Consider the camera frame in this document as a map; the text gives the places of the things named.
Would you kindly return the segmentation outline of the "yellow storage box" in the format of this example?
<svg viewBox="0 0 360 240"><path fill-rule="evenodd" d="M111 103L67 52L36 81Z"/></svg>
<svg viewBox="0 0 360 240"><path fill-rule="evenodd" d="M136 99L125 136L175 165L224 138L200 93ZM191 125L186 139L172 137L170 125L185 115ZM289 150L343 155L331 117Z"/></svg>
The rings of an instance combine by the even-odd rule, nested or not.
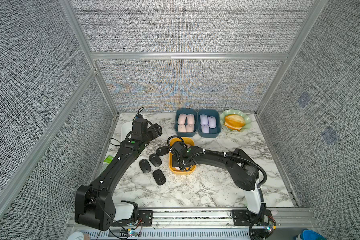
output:
<svg viewBox="0 0 360 240"><path fill-rule="evenodd" d="M184 137L183 140L188 147L195 145L195 142L192 138ZM180 170L179 167L175 167L177 161L174 160L173 156L174 155L169 152L169 169L172 171L172 173L175 175L189 175L195 171L196 166L186 167L184 170Z"/></svg>

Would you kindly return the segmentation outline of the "black mouse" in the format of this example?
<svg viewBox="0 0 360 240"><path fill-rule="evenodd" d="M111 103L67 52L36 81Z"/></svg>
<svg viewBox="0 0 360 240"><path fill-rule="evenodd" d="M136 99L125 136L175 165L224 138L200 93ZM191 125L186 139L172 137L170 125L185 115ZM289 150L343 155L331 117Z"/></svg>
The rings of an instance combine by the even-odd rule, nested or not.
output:
<svg viewBox="0 0 360 240"><path fill-rule="evenodd" d="M156 155L156 154L151 154L149 156L149 161L151 162L151 164L154 166L154 167L160 167L162 165L162 160L161 158Z"/></svg>
<svg viewBox="0 0 360 240"><path fill-rule="evenodd" d="M167 179L161 170L155 170L153 177L157 185L162 186L166 183Z"/></svg>
<svg viewBox="0 0 360 240"><path fill-rule="evenodd" d="M166 154L168 154L170 151L170 148L168 146L162 146L156 149L156 155L161 157L164 156Z"/></svg>
<svg viewBox="0 0 360 240"><path fill-rule="evenodd" d="M147 159L140 160L139 167L144 174L147 174L152 170L151 165Z"/></svg>

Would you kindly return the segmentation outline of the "white storage box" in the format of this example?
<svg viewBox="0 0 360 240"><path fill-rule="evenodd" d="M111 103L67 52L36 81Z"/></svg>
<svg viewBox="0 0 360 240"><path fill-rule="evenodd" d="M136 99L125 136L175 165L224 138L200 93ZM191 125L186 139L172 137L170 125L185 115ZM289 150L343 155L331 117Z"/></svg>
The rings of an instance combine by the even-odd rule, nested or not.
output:
<svg viewBox="0 0 360 240"><path fill-rule="evenodd" d="M122 125L121 141L123 141L127 137L128 133L132 131L132 128L133 128L132 121L126 122Z"/></svg>

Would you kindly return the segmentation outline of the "black mouse front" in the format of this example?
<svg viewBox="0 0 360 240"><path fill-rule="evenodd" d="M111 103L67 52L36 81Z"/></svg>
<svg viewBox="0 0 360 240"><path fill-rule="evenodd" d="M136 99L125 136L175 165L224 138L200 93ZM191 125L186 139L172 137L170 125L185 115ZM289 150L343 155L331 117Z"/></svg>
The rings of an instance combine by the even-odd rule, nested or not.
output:
<svg viewBox="0 0 360 240"><path fill-rule="evenodd" d="M157 185L162 186L166 183L167 179L161 170L155 170L153 177Z"/></svg>

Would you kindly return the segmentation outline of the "purple mouse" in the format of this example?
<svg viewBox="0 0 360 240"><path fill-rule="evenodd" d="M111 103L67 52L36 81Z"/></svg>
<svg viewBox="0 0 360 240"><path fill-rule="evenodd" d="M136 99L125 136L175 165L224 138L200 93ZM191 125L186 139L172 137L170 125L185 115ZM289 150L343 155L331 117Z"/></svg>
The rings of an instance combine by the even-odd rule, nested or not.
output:
<svg viewBox="0 0 360 240"><path fill-rule="evenodd" d="M215 129L217 127L217 121L215 117L208 116L208 126L210 129Z"/></svg>
<svg viewBox="0 0 360 240"><path fill-rule="evenodd" d="M207 115L200 115L200 124L201 125L208 125L209 120Z"/></svg>
<svg viewBox="0 0 360 240"><path fill-rule="evenodd" d="M210 133L210 127L208 125L201 125L202 133L209 134Z"/></svg>

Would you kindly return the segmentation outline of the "pink mouse with scroll wheel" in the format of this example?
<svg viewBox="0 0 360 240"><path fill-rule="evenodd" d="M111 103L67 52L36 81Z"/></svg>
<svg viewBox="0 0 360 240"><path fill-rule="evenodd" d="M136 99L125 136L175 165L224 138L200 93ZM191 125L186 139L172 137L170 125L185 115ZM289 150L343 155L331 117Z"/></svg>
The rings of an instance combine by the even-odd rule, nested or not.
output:
<svg viewBox="0 0 360 240"><path fill-rule="evenodd" d="M187 115L187 124L188 125L195 125L195 115L194 114L188 114Z"/></svg>

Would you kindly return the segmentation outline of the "teal storage box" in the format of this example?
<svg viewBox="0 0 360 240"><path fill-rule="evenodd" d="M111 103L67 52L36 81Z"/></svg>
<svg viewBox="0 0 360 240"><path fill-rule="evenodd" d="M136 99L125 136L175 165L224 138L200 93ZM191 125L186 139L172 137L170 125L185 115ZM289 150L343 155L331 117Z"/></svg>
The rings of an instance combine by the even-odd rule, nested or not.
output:
<svg viewBox="0 0 360 240"><path fill-rule="evenodd" d="M217 127L215 129L210 129L209 134L202 133L201 124L200 124L200 115L213 116L213 117L216 118ZM199 135L202 138L216 138L222 131L222 125L220 123L220 116L219 116L219 113L216 110L212 110L212 109L201 109L201 110L199 110L197 120L198 120L197 129L198 129Z"/></svg>
<svg viewBox="0 0 360 240"><path fill-rule="evenodd" d="M193 132L193 133L179 133L178 132L178 123L177 123L177 121L178 121L178 116L180 115L180 114L194 114L195 115L195 131ZM181 109L178 109L177 110L177 112L176 112L176 117L175 117L175 131L176 131L176 134L178 135L178 136L180 136L180 137L189 137L189 138L191 138L191 137L193 137L196 133L197 133L197 123L198 123L198 120L197 120L197 117L198 117L198 113L197 113L197 111L196 110L194 110L194 109L188 109L188 108L181 108Z"/></svg>

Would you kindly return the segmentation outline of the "purple mouse front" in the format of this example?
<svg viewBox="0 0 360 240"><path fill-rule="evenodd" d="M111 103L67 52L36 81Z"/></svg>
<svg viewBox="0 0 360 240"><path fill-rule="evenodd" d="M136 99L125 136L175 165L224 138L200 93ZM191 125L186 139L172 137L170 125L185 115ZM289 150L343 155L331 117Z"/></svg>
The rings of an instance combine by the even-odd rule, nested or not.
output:
<svg viewBox="0 0 360 240"><path fill-rule="evenodd" d="M208 116L208 126L210 129L215 129L217 127L217 121L215 117Z"/></svg>

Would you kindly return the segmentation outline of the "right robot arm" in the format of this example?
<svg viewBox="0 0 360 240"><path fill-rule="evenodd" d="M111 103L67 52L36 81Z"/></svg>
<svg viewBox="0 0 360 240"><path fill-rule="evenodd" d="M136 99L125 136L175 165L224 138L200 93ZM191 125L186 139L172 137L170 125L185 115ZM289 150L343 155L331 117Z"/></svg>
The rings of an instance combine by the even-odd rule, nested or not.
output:
<svg viewBox="0 0 360 240"><path fill-rule="evenodd" d="M247 210L258 215L265 208L261 187L268 176L266 171L243 150L217 152L198 146L188 148L183 142L174 142L169 145L169 151L182 171L187 171L196 165L208 165L228 171L234 184L245 191Z"/></svg>

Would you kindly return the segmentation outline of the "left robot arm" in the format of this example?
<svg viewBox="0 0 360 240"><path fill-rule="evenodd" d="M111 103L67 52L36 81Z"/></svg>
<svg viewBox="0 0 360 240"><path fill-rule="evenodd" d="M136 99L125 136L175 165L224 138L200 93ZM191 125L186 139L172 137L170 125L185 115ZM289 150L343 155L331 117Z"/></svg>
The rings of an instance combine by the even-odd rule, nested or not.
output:
<svg viewBox="0 0 360 240"><path fill-rule="evenodd" d="M88 186L80 186L75 196L75 222L101 231L120 221L112 196L117 184L146 146L163 134L162 127L141 115L134 118L132 131L120 143L111 164Z"/></svg>

